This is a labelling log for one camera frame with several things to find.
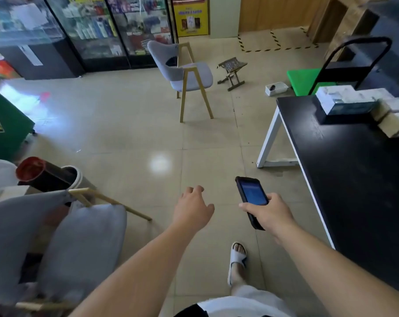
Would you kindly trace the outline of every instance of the small camouflage stool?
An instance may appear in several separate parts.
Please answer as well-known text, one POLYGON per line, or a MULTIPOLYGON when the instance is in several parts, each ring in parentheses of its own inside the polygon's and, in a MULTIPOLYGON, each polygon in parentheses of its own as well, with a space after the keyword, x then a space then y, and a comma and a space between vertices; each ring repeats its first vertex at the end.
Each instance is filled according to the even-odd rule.
POLYGON ((226 78, 224 78, 223 80, 220 80, 217 82, 217 84, 221 84, 226 82, 227 80, 230 80, 230 83, 232 84, 232 86, 228 89, 228 91, 233 90, 234 88, 237 88, 240 85, 243 85, 245 83, 245 81, 239 82, 239 78, 238 75, 236 74, 240 69, 242 69, 243 67, 245 67, 248 63, 245 62, 239 62, 238 59, 236 57, 231 58, 229 60, 226 60, 222 63, 220 63, 218 65, 218 67, 223 67, 226 69, 227 72, 227 76, 226 78), (236 80, 238 81, 237 84, 233 84, 232 78, 236 77, 236 80))

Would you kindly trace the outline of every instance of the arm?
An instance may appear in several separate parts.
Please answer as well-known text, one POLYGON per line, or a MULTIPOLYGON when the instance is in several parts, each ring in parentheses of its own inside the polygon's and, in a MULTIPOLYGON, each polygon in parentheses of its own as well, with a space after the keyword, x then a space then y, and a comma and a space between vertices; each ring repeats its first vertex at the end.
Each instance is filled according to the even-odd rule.
POLYGON ((397 290, 303 230, 279 195, 267 196, 266 206, 239 206, 286 249, 331 316, 399 316, 397 290))
POLYGON ((71 317, 158 316, 186 247, 214 213, 203 190, 187 187, 169 228, 104 280, 71 317))

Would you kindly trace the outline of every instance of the stack of boxes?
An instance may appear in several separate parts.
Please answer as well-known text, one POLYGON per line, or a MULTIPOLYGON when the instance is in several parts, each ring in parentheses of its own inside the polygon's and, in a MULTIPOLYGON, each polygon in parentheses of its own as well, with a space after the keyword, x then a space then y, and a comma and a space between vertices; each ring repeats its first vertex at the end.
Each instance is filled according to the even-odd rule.
POLYGON ((399 137, 399 98, 386 89, 356 91, 349 85, 320 87, 316 95, 327 115, 370 112, 386 136, 399 137))

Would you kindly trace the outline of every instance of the gray chair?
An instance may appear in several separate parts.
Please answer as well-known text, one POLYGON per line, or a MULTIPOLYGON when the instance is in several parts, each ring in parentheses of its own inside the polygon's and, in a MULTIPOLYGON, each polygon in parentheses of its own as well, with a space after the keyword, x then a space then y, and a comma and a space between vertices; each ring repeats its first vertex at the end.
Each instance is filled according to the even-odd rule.
POLYGON ((176 90, 176 98, 179 99, 179 93, 182 93, 181 115, 180 122, 183 122, 183 111, 185 109, 186 91, 201 90, 202 97, 204 98, 205 105, 207 106, 208 114, 211 119, 214 119, 213 112, 211 112, 208 103, 207 94, 205 90, 213 85, 213 74, 205 62, 194 61, 192 49, 187 43, 179 44, 162 44, 157 41, 148 42, 148 50, 153 56, 157 67, 160 69, 161 74, 170 81, 172 88, 176 90), (187 65, 179 66, 179 59, 181 58, 182 48, 187 47, 191 62, 187 65), (178 58, 178 66, 170 67, 166 62, 173 57, 178 58))
POLYGON ((0 202, 0 305, 26 310, 72 309, 115 269, 126 231, 126 211, 151 220, 88 188, 47 192, 0 202), (110 204, 92 205, 91 193, 110 204), (37 293, 42 300, 22 301, 20 271, 44 218, 75 199, 85 207, 72 211, 56 229, 42 258, 37 293))

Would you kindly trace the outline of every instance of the phone screen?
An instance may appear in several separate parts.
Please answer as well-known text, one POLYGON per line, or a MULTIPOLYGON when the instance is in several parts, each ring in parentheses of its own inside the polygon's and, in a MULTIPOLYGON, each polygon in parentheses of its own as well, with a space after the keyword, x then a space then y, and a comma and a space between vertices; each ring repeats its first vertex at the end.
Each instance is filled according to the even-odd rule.
POLYGON ((266 196, 262 193, 261 186, 257 182, 240 182, 240 185, 242 186, 243 193, 245 194, 246 200, 249 203, 252 203, 254 205, 266 205, 267 204, 267 198, 266 196))

